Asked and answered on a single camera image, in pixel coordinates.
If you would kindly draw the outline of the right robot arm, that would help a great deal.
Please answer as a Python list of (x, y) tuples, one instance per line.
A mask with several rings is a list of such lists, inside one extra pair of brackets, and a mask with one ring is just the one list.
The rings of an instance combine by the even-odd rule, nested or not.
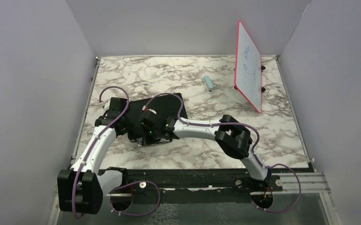
[(139, 117), (143, 143), (153, 144), (161, 139), (198, 138), (216, 141), (224, 153), (239, 159), (247, 168), (252, 185), (263, 191), (270, 186), (271, 172), (259, 160), (254, 151), (257, 143), (252, 141), (252, 127), (242, 124), (230, 115), (223, 115), (220, 120), (188, 120), (182, 117), (164, 119), (153, 110), (145, 110)]

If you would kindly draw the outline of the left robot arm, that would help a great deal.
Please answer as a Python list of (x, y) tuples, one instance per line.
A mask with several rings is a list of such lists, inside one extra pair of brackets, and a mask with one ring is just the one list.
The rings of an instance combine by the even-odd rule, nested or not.
[(124, 192), (129, 180), (126, 169), (109, 167), (100, 172), (100, 166), (119, 135), (132, 127), (126, 116), (129, 101), (112, 97), (105, 114), (95, 120), (89, 143), (77, 161), (68, 170), (61, 170), (57, 177), (59, 208), (78, 214), (97, 214), (103, 197), (110, 191)]

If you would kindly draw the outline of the black poker case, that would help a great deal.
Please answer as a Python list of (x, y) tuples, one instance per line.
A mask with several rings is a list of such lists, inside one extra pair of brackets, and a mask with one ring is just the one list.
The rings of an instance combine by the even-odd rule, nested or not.
[(180, 99), (182, 98), (181, 93), (176, 93), (176, 97), (173, 95), (162, 95), (156, 97), (152, 102), (149, 102), (149, 98), (131, 101), (129, 111), (125, 114), (125, 117), (127, 117), (132, 125), (132, 129), (127, 132), (129, 141), (137, 143), (140, 146), (167, 144), (172, 142), (171, 139), (166, 140), (159, 137), (153, 138), (148, 131), (143, 130), (139, 123), (139, 117), (141, 115), (142, 107), (145, 104), (148, 104), (148, 108), (154, 110), (160, 120), (164, 122), (168, 118), (177, 118), (177, 113), (181, 106)]

